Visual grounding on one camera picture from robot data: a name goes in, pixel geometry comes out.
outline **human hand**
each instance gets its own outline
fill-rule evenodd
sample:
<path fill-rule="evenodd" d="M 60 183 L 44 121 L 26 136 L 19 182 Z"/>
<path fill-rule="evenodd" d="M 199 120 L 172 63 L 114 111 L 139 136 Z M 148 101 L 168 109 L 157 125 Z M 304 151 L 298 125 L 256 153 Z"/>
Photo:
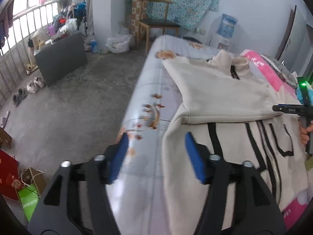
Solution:
<path fill-rule="evenodd" d="M 300 125 L 300 136 L 301 136 L 301 142 L 306 145 L 308 141 L 310 140 L 310 137 L 308 136 L 309 132 L 313 132 L 313 121 L 311 121 L 311 125 L 309 125 L 307 128 L 303 128 Z"/>

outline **wooden chair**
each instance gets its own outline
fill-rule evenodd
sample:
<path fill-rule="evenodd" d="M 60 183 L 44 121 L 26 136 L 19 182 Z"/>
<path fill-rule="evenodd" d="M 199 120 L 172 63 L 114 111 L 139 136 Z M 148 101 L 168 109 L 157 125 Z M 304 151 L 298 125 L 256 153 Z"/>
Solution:
<path fill-rule="evenodd" d="M 140 12 L 139 12 L 140 20 L 139 20 L 139 32 L 137 35 L 137 45 L 139 45 L 141 27 L 143 26 L 147 30 L 146 54 L 148 54 L 151 28 L 162 28 L 163 29 L 162 35 L 165 33 L 165 29 L 175 29 L 176 30 L 175 35 L 178 36 L 180 25 L 177 24 L 176 22 L 167 20 L 168 5 L 170 3 L 173 3 L 172 1 L 169 1 L 169 0 L 139 0 L 139 1 L 141 2 L 141 5 L 140 5 Z M 153 19 L 153 18 L 141 19 L 144 1 L 166 3 L 164 19 Z"/>

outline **white shoe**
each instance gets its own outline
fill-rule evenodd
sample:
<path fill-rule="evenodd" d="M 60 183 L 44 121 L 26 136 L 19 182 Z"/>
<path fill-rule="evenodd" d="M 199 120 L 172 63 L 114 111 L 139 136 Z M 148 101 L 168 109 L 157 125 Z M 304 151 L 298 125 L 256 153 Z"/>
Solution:
<path fill-rule="evenodd" d="M 38 87 L 34 82 L 27 83 L 27 91 L 29 93 L 35 94 L 38 91 Z"/>
<path fill-rule="evenodd" d="M 41 77 L 35 77 L 34 83 L 40 88 L 43 88 L 46 85 L 45 81 Z"/>

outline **red object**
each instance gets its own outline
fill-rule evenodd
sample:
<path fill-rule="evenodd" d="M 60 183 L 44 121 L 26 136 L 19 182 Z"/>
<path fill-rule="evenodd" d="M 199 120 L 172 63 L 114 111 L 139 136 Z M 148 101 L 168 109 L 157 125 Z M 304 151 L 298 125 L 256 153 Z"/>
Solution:
<path fill-rule="evenodd" d="M 0 193 L 13 200 L 18 200 L 13 187 L 18 185 L 17 180 L 19 180 L 17 160 L 0 150 Z"/>
<path fill-rule="evenodd" d="M 60 18 L 60 19 L 59 19 L 59 22 L 60 22 L 61 24 L 65 24 L 66 19 L 65 19 L 65 18 Z"/>

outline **chair backrest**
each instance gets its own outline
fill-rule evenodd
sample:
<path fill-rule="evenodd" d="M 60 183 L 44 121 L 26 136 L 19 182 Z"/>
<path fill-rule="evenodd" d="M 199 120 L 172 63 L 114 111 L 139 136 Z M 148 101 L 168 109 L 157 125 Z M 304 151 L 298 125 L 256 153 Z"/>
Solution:
<path fill-rule="evenodd" d="M 165 7 L 165 13 L 164 13 L 164 19 L 167 19 L 167 13 L 168 13 L 168 5 L 170 3 L 173 3 L 172 1 L 169 0 L 139 0 L 140 3 L 140 12 L 139 12 L 139 20 L 142 20 L 142 8 L 143 8 L 143 3 L 144 1 L 148 1 L 148 2 L 165 2 L 166 3 L 166 7 Z"/>

